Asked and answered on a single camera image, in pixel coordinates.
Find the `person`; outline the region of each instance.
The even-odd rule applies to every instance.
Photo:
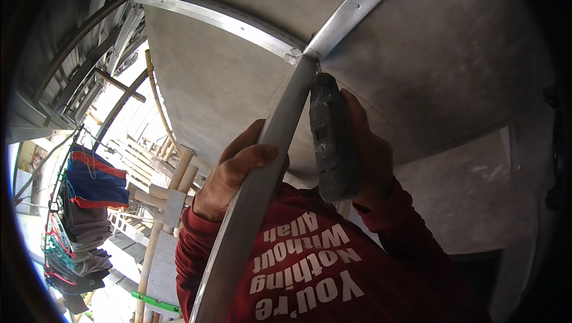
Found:
[[[316,190],[280,178],[226,320],[490,322],[395,179],[389,143],[371,133],[357,98],[342,94],[363,171],[354,208],[383,248]],[[254,144],[263,125],[255,121],[224,150],[182,213],[175,264],[185,321],[229,203],[250,170],[278,155],[275,146]]]

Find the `sleeve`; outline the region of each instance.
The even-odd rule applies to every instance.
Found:
[[[486,306],[474,295],[467,280],[412,207],[411,195],[394,180],[390,198],[376,210],[365,212],[354,204],[364,224],[378,234],[385,251],[444,299],[460,320],[490,322]]]
[[[181,220],[182,228],[175,251],[175,281],[182,315],[188,322],[220,224],[196,216],[192,206],[183,210]]]

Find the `red trim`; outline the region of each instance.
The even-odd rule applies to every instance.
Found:
[[[60,234],[54,230],[55,227],[55,223],[54,223],[54,219],[52,219],[52,213],[48,213],[48,215],[50,216],[50,221],[52,222],[52,229],[50,230],[50,232],[46,232],[47,235],[55,235],[55,237],[58,239],[58,242],[60,243],[60,246],[63,247],[63,249],[68,253],[68,255],[70,255],[71,257],[75,257],[75,252],[69,252],[68,248],[66,248],[66,246],[63,244],[62,239],[60,237]]]
[[[79,207],[82,207],[84,209],[92,209],[94,207],[107,207],[107,206],[125,207],[125,209],[129,208],[128,204],[116,201],[92,201],[92,200],[86,200],[82,197],[73,197],[70,199],[70,201],[76,203]]]
[[[70,284],[70,285],[73,285],[73,286],[76,286],[76,285],[77,285],[76,282],[68,281],[67,279],[65,279],[64,277],[60,276],[59,274],[57,274],[56,272],[53,272],[53,271],[50,271],[50,273],[44,272],[44,275],[46,275],[46,276],[48,276],[48,277],[49,277],[50,275],[54,275],[54,276],[56,276],[57,278],[61,279],[63,282],[65,282],[65,283],[67,283],[67,284]]]
[[[102,163],[97,159],[94,159],[91,155],[85,154],[82,151],[73,151],[71,152],[71,154],[72,154],[71,158],[74,159],[75,161],[83,162],[90,167],[95,167],[96,169],[111,174],[112,176],[119,176],[122,179],[125,179],[127,177],[127,171],[112,168],[106,165],[105,163]]]

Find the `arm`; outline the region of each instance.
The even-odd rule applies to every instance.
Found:
[[[486,306],[411,206],[411,195],[394,180],[393,192],[377,209],[356,206],[363,222],[378,234],[386,252],[423,280],[458,319],[490,322]]]
[[[386,252],[424,281],[459,321],[490,321],[486,307],[443,252],[425,221],[411,206],[411,195],[393,176],[392,148],[371,133],[367,114],[346,90],[352,129],[359,151],[363,183],[354,206]]]
[[[278,148],[254,144],[264,120],[255,121],[222,153],[216,166],[197,192],[193,205],[182,212],[182,229],[175,251],[177,296],[185,321],[195,303],[220,223],[244,178],[254,167],[265,166],[278,155]]]
[[[175,251],[176,283],[182,315],[188,321],[220,224],[198,217],[191,207],[182,212],[181,221]]]

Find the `hanging clothes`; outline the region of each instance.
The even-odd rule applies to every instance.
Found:
[[[67,169],[71,201],[84,209],[129,207],[126,175],[87,148],[76,145],[71,149]]]
[[[125,177],[126,171],[83,146],[68,153],[54,198],[58,210],[48,214],[44,275],[74,312],[85,310],[79,294],[105,286],[111,256],[98,247],[111,235],[107,207],[129,207]]]

